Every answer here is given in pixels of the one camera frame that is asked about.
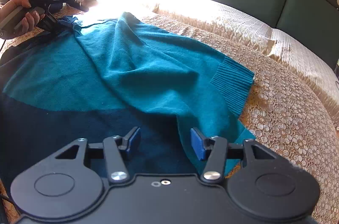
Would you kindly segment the person left hand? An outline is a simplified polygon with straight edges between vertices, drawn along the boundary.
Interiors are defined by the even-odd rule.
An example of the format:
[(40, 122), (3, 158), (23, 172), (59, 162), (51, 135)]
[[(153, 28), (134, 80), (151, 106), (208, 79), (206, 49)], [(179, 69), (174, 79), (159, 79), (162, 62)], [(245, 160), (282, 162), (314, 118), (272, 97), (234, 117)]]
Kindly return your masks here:
[(1, 39), (13, 39), (32, 31), (45, 17), (29, 0), (9, 0), (1, 8)]

